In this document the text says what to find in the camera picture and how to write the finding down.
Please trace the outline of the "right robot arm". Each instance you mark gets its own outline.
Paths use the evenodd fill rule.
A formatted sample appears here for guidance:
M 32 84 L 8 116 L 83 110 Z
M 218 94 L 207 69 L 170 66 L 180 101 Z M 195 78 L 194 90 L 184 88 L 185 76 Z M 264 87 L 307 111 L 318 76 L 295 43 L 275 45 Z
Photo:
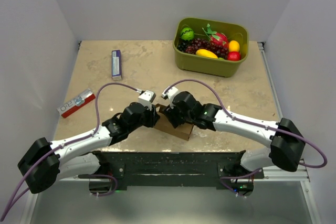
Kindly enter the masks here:
M 243 151 L 228 173 L 246 178 L 256 169 L 272 165 L 288 172 L 297 170 L 305 143 L 293 121 L 263 121 L 225 112 L 219 105 L 201 104 L 189 92 L 176 88 L 163 93 L 162 98 L 169 101 L 164 115 L 173 127 L 190 123 L 202 130 L 233 133 L 263 145 L 259 150 Z

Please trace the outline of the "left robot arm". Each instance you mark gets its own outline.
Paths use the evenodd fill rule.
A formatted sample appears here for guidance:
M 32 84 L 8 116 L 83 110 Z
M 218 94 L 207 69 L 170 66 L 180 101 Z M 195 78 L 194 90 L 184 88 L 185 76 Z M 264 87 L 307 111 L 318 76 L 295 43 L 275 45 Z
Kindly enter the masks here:
M 18 168 L 30 192 L 40 193 L 57 181 L 61 167 L 67 162 L 95 149 L 119 143 L 142 126 L 153 128 L 159 118 L 154 104 L 132 102 L 123 112 L 92 131 L 52 142 L 44 137 L 37 139 L 19 161 Z

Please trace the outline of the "brown cardboard paper box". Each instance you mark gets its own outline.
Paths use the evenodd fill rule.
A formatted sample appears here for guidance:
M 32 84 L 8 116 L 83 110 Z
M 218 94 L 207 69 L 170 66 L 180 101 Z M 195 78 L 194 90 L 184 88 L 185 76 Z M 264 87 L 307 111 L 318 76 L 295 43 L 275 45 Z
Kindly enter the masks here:
M 188 141 L 191 136 L 194 125 L 186 123 L 178 126 L 177 128 L 174 128 L 172 124 L 169 122 L 168 118 L 163 113 L 166 106 L 157 103 L 155 107 L 160 118 L 157 121 L 154 128 L 161 132 L 167 133 L 171 136 L 175 136 L 180 139 Z

